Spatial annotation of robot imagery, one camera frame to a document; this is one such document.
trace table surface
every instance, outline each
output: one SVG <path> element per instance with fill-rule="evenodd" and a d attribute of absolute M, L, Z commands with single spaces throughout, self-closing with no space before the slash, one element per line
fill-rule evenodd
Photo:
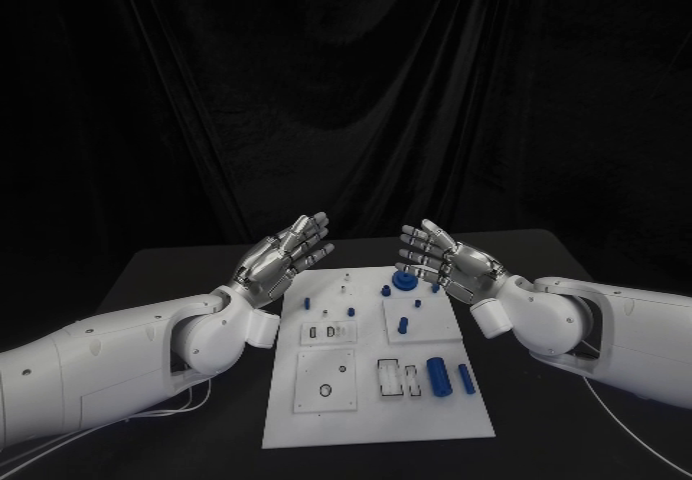
<path fill-rule="evenodd" d="M 452 235 L 529 280 L 591 280 L 545 230 Z M 398 238 L 331 241 L 320 268 L 399 261 Z M 96 313 L 210 292 L 227 281 L 248 245 L 144 250 Z M 262 450 L 274 350 L 248 346 L 213 380 L 206 405 L 171 417 L 135 419 L 91 433 L 26 467 L 16 478 L 680 478 L 631 440 L 584 381 L 533 360 L 511 333 L 487 340 L 452 301 L 496 438 Z M 268 308 L 281 311 L 281 302 Z M 692 468 L 692 412 L 599 384 L 611 410 L 648 445 Z M 204 387 L 196 387 L 203 398 Z M 173 408 L 184 399 L 167 402 Z M 7 456 L 21 451 L 7 449 Z"/>

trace robotic hand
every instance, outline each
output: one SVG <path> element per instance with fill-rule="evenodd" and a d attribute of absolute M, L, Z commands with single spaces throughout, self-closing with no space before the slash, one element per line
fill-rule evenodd
<path fill-rule="evenodd" d="M 429 220 L 422 230 L 406 225 L 402 231 L 400 240 L 424 254 L 399 254 L 422 268 L 398 263 L 398 270 L 471 305 L 487 338 L 513 330 L 540 362 L 692 408 L 692 298 L 558 277 L 532 283 Z M 602 318 L 598 358 L 572 352 L 592 329 L 591 308 Z"/>
<path fill-rule="evenodd" d="M 0 449 L 128 417 L 227 370 L 245 342 L 271 348 L 279 318 L 259 307 L 331 252 L 307 253 L 327 223 L 301 216 L 266 237 L 209 295 L 96 315 L 0 353 Z"/>

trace tabletop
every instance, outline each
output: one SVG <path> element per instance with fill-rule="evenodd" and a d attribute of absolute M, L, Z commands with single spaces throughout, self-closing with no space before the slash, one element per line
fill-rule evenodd
<path fill-rule="evenodd" d="M 545 230 L 452 236 L 491 253 L 529 280 L 592 280 Z M 318 268 L 399 261 L 396 237 L 331 243 L 334 252 Z M 138 252 L 96 313 L 210 292 L 227 281 L 248 248 Z M 452 306 L 496 438 L 262 450 L 274 349 L 248 346 L 236 365 L 214 378 L 199 410 L 108 426 L 41 458 L 16 478 L 679 478 L 617 426 L 582 379 L 533 360 L 511 333 L 487 340 L 468 306 L 457 301 Z M 266 310 L 279 313 L 281 301 Z M 648 445 L 692 468 L 692 412 L 595 382 L 594 388 Z M 197 386 L 194 398 L 204 393 Z M 176 408 L 183 402 L 176 398 L 165 404 Z"/>

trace blue block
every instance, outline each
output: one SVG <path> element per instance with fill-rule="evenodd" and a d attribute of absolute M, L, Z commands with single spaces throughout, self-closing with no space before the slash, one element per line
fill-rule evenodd
<path fill-rule="evenodd" d="M 439 357 L 428 358 L 426 365 L 432 393 L 435 394 L 435 397 L 445 397 L 447 395 L 451 395 L 451 383 L 444 360 Z"/>
<path fill-rule="evenodd" d="M 399 290 L 408 292 L 418 285 L 418 279 L 409 273 L 396 271 L 392 275 L 392 283 Z"/>
<path fill-rule="evenodd" d="M 468 368 L 462 363 L 458 366 L 458 373 L 461 374 L 461 381 L 464 382 L 465 393 L 473 395 L 475 393 L 475 388 L 473 388 L 471 374 L 468 373 Z"/>
<path fill-rule="evenodd" d="M 406 318 L 406 317 L 400 317 L 400 320 L 399 320 L 399 328 L 396 329 L 396 331 L 398 331 L 400 334 L 405 334 L 405 333 L 406 333 L 406 328 L 408 328 L 408 318 Z"/>

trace black curtain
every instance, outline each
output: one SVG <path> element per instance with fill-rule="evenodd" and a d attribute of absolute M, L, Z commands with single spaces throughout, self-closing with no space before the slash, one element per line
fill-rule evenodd
<path fill-rule="evenodd" d="M 20 330 L 88 315 L 137 250 L 318 210 L 333 238 L 548 228 L 598 281 L 690 294 L 687 19 L 682 0 L 14 2 Z"/>

